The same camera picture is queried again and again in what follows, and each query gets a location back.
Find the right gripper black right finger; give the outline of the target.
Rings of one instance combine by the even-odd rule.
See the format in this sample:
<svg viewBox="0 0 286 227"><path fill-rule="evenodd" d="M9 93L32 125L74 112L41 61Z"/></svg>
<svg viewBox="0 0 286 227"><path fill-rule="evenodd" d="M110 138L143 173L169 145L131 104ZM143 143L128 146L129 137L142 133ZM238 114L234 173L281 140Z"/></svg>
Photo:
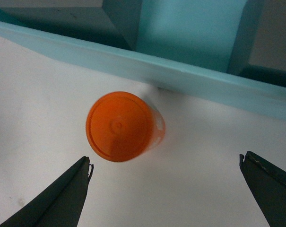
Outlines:
<svg viewBox="0 0 286 227"><path fill-rule="evenodd" d="M248 151L239 167L260 210L271 227L286 227L286 171Z"/></svg>

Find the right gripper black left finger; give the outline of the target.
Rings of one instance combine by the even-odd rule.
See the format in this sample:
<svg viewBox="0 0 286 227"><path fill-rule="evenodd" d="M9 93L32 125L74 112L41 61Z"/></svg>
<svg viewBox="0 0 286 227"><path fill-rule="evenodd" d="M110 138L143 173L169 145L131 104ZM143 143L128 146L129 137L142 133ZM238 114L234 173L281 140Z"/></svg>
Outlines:
<svg viewBox="0 0 286 227"><path fill-rule="evenodd" d="M94 165L83 156L1 227L76 227Z"/></svg>

